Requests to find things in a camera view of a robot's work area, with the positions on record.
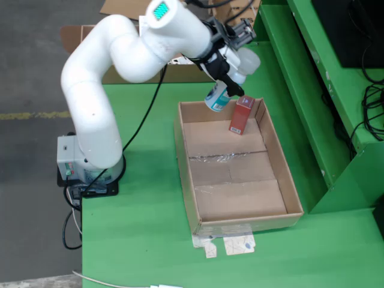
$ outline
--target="open cardboard box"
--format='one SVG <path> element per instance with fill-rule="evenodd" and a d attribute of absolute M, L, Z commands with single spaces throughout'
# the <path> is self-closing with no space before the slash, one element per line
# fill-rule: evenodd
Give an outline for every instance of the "open cardboard box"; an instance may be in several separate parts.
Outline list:
<path fill-rule="evenodd" d="M 194 235 L 283 228 L 304 213 L 264 101 L 256 99 L 242 136 L 229 131 L 235 105 L 217 113 L 179 103 L 176 152 Z"/>
<path fill-rule="evenodd" d="M 146 8 L 150 0 L 106 0 L 100 13 L 120 14 L 131 19 L 138 19 L 140 15 L 145 15 Z M 60 29 L 61 41 L 64 49 L 72 53 L 76 47 L 90 33 L 94 25 L 72 25 L 64 26 Z M 194 64 L 169 64 L 167 73 L 164 77 L 164 83 L 182 83 L 182 82 L 213 82 L 213 80 Z M 146 83 L 158 83 L 160 72 Z M 103 84 L 127 83 L 117 73 L 114 66 L 111 66 L 105 73 Z"/>

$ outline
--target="concrete floor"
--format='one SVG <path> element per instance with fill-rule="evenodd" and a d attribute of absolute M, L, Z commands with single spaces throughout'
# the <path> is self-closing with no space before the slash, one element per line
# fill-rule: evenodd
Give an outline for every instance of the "concrete floor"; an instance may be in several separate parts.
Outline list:
<path fill-rule="evenodd" d="M 72 121 L 37 113 L 68 110 L 59 85 L 68 58 L 59 29 L 97 23 L 103 2 L 0 1 L 0 283 L 81 270 L 81 250 L 61 242 L 69 208 L 56 186 L 56 138 L 73 131 Z M 71 221 L 71 245 L 79 241 L 75 229 Z M 10 285 L 3 287 L 34 287 Z"/>

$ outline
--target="small red box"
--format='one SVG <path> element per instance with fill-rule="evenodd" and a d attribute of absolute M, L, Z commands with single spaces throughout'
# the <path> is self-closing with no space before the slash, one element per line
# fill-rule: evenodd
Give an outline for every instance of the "small red box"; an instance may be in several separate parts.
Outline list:
<path fill-rule="evenodd" d="M 235 111 L 232 116 L 232 121 L 229 130 L 242 135 L 247 124 L 248 117 L 254 104 L 254 98 L 243 96 L 236 102 Z"/>

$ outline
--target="bottle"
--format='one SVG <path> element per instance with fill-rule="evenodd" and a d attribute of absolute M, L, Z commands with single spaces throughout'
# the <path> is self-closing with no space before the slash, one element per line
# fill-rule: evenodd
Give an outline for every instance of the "bottle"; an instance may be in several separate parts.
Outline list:
<path fill-rule="evenodd" d="M 248 48 L 238 50 L 240 66 L 238 70 L 230 74 L 230 78 L 238 85 L 243 85 L 247 75 L 253 74 L 260 66 L 260 58 Z M 220 112 L 228 104 L 231 97 L 228 96 L 227 85 L 223 81 L 216 81 L 214 88 L 205 97 L 205 104 L 213 111 Z"/>

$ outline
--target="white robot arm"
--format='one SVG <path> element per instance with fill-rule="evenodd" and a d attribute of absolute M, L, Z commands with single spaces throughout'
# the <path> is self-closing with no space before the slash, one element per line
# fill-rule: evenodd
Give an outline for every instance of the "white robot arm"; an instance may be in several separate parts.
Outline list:
<path fill-rule="evenodd" d="M 228 75 L 240 65 L 236 51 L 227 46 L 224 49 L 223 45 L 215 47 L 209 28 L 212 25 L 200 21 L 179 0 L 153 0 L 147 8 L 146 20 L 149 29 L 140 37 L 128 18 L 121 15 L 104 18 L 65 63 L 61 86 L 76 129 L 73 141 L 78 144 L 70 152 L 68 149 L 63 152 L 62 147 L 67 147 L 68 142 L 59 137 L 58 166 L 62 179 L 77 178 L 90 183 L 102 169 L 118 166 L 117 171 L 121 171 L 121 138 L 101 84 L 112 64 L 122 78 L 140 83 L 154 77 L 177 53 L 182 53 L 215 80 L 223 70 L 221 80 L 228 87 L 232 84 Z M 219 67 L 209 68 L 218 56 L 223 59 Z M 242 89 L 236 83 L 232 86 L 236 91 L 232 95 L 239 95 L 237 91 Z M 81 169 L 75 169 L 72 162 Z M 106 173 L 101 181 L 108 183 L 116 179 L 118 173 L 111 173 L 109 176 Z"/>

